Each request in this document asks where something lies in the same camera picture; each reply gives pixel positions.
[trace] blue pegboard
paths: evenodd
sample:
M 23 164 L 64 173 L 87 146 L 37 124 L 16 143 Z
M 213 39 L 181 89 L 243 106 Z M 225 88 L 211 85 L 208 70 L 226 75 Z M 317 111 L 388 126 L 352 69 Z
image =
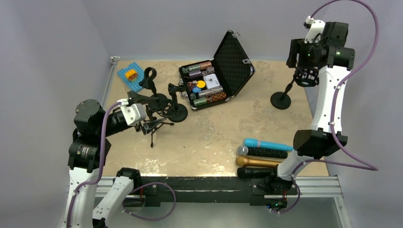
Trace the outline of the blue pegboard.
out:
M 129 70 L 135 70 L 137 72 L 137 78 L 134 81 L 127 80 L 125 73 Z M 139 82 L 141 82 L 144 78 L 144 71 L 141 69 L 137 63 L 133 62 L 128 67 L 121 69 L 117 72 L 119 78 L 129 87 L 130 90 L 135 91 L 136 93 L 140 92 L 143 88 L 139 86 Z

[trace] microphone grille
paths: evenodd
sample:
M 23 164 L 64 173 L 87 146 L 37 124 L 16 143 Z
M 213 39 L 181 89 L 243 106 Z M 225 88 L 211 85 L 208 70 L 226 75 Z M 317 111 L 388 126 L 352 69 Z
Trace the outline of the microphone grille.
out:
M 246 146 L 239 146 L 237 149 L 237 154 L 239 156 L 246 156 L 248 154 L 248 148 Z

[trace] gold microphone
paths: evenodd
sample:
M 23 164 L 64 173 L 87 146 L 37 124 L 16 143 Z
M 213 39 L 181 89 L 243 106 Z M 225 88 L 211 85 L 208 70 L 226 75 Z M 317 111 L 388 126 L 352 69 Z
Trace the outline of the gold microphone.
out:
M 260 166 L 260 167 L 270 167 L 274 168 L 276 165 L 279 165 L 280 161 L 268 161 L 268 160 L 261 160 L 261 159 L 253 159 L 247 158 L 245 156 L 238 156 L 235 163 L 238 166 Z

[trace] silver microphone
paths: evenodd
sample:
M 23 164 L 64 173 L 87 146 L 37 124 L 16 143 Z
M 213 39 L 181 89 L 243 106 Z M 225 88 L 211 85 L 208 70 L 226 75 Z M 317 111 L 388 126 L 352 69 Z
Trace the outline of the silver microphone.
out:
M 247 146 L 239 146 L 237 149 L 237 154 L 239 156 L 258 156 L 266 158 L 281 158 L 285 159 L 288 156 L 287 151 L 265 149 L 265 148 L 251 148 Z

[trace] round stand base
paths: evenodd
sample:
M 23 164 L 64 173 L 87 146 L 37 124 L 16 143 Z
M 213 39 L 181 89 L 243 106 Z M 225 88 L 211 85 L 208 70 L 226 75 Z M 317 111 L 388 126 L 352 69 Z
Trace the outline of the round stand base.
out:
M 159 102 L 161 102 L 161 101 L 167 99 L 167 97 L 166 97 L 164 94 L 157 94 L 157 97 L 158 97 L 158 101 L 157 101 L 157 102 L 151 102 L 151 103 L 148 104 L 148 106 L 149 106 L 151 109 L 156 109 Z
M 288 95 L 286 95 L 283 100 L 280 100 L 283 94 L 283 92 L 276 92 L 270 97 L 271 104 L 280 110 L 288 109 L 291 105 L 291 98 Z
M 184 105 L 178 104 L 178 109 L 178 114 L 172 117 L 168 117 L 168 119 L 174 123 L 182 122 L 188 117 L 188 109 Z

